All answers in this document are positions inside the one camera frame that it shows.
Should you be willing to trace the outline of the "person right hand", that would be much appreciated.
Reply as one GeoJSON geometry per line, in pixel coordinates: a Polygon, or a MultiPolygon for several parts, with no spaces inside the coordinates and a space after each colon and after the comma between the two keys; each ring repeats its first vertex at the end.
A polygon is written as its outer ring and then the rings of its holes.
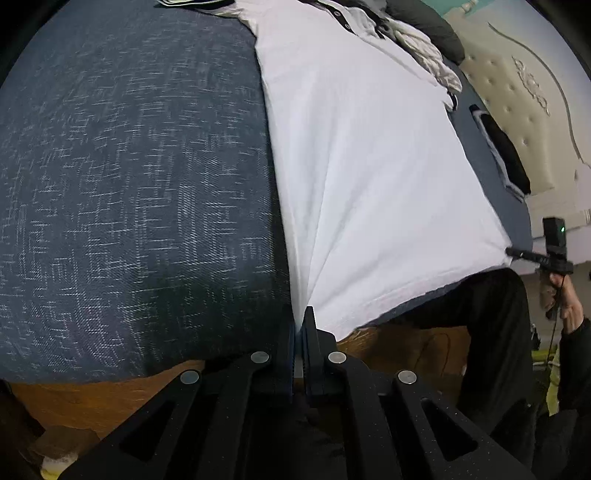
{"type": "Polygon", "coordinates": [[[573,333],[583,324],[585,314],[571,277],[546,272],[541,272],[539,276],[542,309],[548,312],[557,307],[563,332],[573,333]]]}

